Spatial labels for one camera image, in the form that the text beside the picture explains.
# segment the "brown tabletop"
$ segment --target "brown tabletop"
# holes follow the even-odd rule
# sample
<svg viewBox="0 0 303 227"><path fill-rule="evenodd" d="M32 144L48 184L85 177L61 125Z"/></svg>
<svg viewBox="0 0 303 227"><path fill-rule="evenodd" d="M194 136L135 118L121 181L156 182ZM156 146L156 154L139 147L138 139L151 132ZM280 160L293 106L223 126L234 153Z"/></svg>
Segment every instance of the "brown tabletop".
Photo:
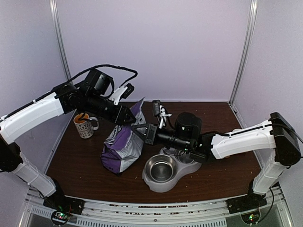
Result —
<svg viewBox="0 0 303 227"><path fill-rule="evenodd" d="M239 128L227 103L162 103L172 113L172 123L183 111L202 119L202 132L228 132ZM144 103L147 122L157 123L152 104ZM106 170L100 161L103 141L114 124L100 122L100 128L87 139L81 139L71 122L54 155L47 174L59 181L66 195L93 200L130 203L169 203L205 201L246 194L249 182L260 172L253 152L231 156L202 165L195 173L184 176L165 193L156 193L142 180L145 162L161 145L144 145L142 155L121 176Z"/></svg>

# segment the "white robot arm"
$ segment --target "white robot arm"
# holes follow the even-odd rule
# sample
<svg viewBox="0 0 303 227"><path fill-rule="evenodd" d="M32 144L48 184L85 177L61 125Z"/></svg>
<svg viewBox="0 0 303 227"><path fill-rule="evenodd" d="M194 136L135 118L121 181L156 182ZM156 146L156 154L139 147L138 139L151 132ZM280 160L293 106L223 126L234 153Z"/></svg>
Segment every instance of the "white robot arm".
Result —
<svg viewBox="0 0 303 227"><path fill-rule="evenodd" d="M134 70L112 65L98 65L77 74L71 80L54 87L37 100L0 118L0 172L12 172L35 187L45 198L45 204L62 212L81 213L84 201L66 197L58 182L41 173L24 156L16 139L37 125L67 114L73 110L79 113L89 112L118 125L133 123L135 116L127 106L119 103L127 98L134 87L122 84L114 90L112 77L97 70L99 67L111 67L135 73ZM86 78L73 85L70 83L79 75L89 72ZM112 92L102 96L112 85Z"/></svg>
<svg viewBox="0 0 303 227"><path fill-rule="evenodd" d="M160 101L154 101L154 109L155 103L159 105ZM255 126L228 133L214 131L200 134L201 126L201 119L192 113L183 112L178 115L172 130L155 124L135 125L132 130L145 144L163 144L169 148L184 150L200 163L256 149L272 149L264 168L251 181L248 194L242 199L227 201L230 213L265 205L264 197L270 187L287 167L301 159L296 133L279 113L272 113L269 120Z"/></svg>

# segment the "double pet bowl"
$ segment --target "double pet bowl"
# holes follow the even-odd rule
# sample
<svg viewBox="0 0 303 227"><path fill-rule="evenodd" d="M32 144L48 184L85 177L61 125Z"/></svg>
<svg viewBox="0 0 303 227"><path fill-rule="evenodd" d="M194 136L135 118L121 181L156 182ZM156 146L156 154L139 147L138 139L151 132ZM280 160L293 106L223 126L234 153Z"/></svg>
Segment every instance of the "double pet bowl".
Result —
<svg viewBox="0 0 303 227"><path fill-rule="evenodd" d="M186 174L193 173L201 163L189 158L189 154L175 149L161 149L158 155L151 157L145 164L142 179L154 192L171 190Z"/></svg>

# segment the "lavender wall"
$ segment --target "lavender wall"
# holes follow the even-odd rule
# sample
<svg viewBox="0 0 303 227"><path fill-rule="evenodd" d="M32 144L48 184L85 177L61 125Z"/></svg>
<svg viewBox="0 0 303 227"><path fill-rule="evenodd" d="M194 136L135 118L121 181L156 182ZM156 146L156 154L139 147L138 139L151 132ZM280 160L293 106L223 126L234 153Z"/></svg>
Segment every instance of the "lavender wall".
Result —
<svg viewBox="0 0 303 227"><path fill-rule="evenodd" d="M228 101L250 0L59 0L71 74L111 63L138 70L128 100ZM107 70L116 85L125 73Z"/></svg>
<svg viewBox="0 0 303 227"><path fill-rule="evenodd" d="M0 115L10 113L64 82L48 0L0 1ZM47 160L69 116L52 119L17 140L38 169ZM28 187L0 174L1 226L14 227Z"/></svg>
<svg viewBox="0 0 303 227"><path fill-rule="evenodd" d="M280 112L303 137L303 2L259 0L255 32L235 105L252 126ZM262 161L268 154L260 151ZM280 183L296 227L303 226L303 161Z"/></svg>

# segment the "white mug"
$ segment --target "white mug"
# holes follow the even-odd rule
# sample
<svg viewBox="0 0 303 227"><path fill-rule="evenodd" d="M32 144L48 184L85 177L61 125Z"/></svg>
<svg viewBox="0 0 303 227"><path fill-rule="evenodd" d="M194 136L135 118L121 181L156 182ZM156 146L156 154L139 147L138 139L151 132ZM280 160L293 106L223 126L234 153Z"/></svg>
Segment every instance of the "white mug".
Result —
<svg viewBox="0 0 303 227"><path fill-rule="evenodd" d="M87 113L83 117L82 116L82 113L76 115L74 117L74 124L80 137L83 139L88 139L94 134L94 130L99 128L99 121L96 117L89 117ZM93 127L90 121L96 121L97 126Z"/></svg>

